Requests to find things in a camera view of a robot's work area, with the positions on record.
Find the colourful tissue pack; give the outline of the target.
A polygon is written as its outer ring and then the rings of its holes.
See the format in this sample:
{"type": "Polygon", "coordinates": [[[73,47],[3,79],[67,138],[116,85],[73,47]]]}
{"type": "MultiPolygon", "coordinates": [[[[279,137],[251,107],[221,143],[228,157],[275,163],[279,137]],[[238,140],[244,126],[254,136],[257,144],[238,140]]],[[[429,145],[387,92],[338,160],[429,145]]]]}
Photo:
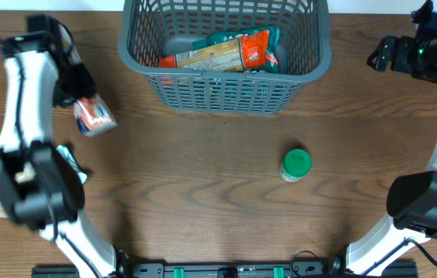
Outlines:
{"type": "Polygon", "coordinates": [[[73,105],[74,117],[80,133],[92,137],[118,126],[109,107],[98,93],[91,98],[78,99],[73,105]]]}

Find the light teal small pouch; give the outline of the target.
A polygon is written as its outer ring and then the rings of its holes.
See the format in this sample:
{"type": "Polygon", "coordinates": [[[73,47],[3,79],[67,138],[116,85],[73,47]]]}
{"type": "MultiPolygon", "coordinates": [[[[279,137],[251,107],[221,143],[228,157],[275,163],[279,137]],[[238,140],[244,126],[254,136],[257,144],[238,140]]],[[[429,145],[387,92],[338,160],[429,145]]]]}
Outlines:
{"type": "Polygon", "coordinates": [[[68,162],[71,168],[76,172],[81,184],[83,185],[87,179],[88,174],[83,171],[75,159],[73,153],[66,145],[58,145],[56,150],[61,154],[61,156],[68,162]]]}

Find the green Nescafe coffee bag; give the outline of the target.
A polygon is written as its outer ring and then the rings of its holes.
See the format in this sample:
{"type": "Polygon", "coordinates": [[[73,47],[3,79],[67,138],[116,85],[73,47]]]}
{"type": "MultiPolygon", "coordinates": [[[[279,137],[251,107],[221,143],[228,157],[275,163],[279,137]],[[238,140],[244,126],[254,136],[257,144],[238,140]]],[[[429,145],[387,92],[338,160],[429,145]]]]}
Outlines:
{"type": "Polygon", "coordinates": [[[279,43],[282,31],[273,26],[260,26],[250,29],[243,29],[241,31],[220,31],[215,32],[208,36],[206,39],[198,40],[191,44],[193,50],[203,49],[208,46],[213,46],[222,42],[226,42],[232,39],[237,39],[242,36],[252,36],[256,33],[261,33],[266,31],[268,34],[267,47],[265,51],[266,61],[261,66],[247,66],[247,70],[261,71],[267,73],[278,73],[279,72],[279,62],[274,54],[277,44],[279,43]]]}

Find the orange spaghetti packet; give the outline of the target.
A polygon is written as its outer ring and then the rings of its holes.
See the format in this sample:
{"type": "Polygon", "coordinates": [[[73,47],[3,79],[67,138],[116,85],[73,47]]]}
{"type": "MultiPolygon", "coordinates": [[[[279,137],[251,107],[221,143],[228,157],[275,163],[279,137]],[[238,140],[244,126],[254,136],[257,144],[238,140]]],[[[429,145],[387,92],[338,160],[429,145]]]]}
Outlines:
{"type": "Polygon", "coordinates": [[[276,73],[278,61],[269,47],[270,31],[250,34],[214,34],[197,41],[190,50],[159,59],[161,68],[212,72],[260,71],[276,73]]]}

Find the green lid jar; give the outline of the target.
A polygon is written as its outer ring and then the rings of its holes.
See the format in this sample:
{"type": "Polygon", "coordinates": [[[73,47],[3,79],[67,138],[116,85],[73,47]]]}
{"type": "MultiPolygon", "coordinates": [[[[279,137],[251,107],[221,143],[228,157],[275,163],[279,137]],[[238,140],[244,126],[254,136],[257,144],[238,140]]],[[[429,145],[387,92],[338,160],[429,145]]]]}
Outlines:
{"type": "Polygon", "coordinates": [[[311,168],[311,156],[305,150],[293,149],[281,161],[279,172],[285,181],[296,182],[306,176],[311,168]]]}

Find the beige grain bag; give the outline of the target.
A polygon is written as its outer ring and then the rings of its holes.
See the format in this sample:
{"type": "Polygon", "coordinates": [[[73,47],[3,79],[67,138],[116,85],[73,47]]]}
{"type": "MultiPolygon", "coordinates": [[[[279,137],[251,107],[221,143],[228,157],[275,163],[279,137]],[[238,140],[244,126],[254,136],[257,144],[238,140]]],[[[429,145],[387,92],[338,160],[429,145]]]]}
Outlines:
{"type": "MultiPolygon", "coordinates": [[[[17,174],[15,174],[15,181],[17,181],[18,183],[24,183],[27,181],[32,181],[33,178],[35,177],[35,172],[34,171],[23,171],[23,172],[19,172],[17,174]]],[[[5,210],[2,207],[2,204],[0,203],[0,218],[8,218],[5,210]]]]}

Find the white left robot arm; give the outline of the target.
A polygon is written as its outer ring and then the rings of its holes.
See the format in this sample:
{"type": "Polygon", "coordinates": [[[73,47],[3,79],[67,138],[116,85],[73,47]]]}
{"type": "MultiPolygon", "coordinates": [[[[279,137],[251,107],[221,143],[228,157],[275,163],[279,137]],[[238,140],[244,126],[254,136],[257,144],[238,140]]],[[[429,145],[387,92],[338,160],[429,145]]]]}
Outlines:
{"type": "Polygon", "coordinates": [[[69,29],[52,16],[31,15],[26,33],[0,37],[0,46],[8,78],[0,133],[5,214],[55,243],[81,277],[132,276],[127,254],[88,219],[83,183],[53,140],[53,108],[97,91],[69,29]]]}

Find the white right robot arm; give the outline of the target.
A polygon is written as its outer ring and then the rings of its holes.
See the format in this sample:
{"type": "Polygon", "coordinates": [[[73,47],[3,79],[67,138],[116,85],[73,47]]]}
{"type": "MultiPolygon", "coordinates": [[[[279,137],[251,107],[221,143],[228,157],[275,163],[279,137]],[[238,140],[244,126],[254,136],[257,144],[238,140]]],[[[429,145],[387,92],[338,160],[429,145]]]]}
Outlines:
{"type": "MultiPolygon", "coordinates": [[[[437,84],[437,12],[427,1],[412,13],[413,37],[384,37],[368,57],[378,72],[391,69],[437,84]]],[[[421,173],[395,179],[388,191],[384,217],[361,239],[334,257],[332,277],[380,277],[411,248],[437,239],[437,141],[421,173]]]]}

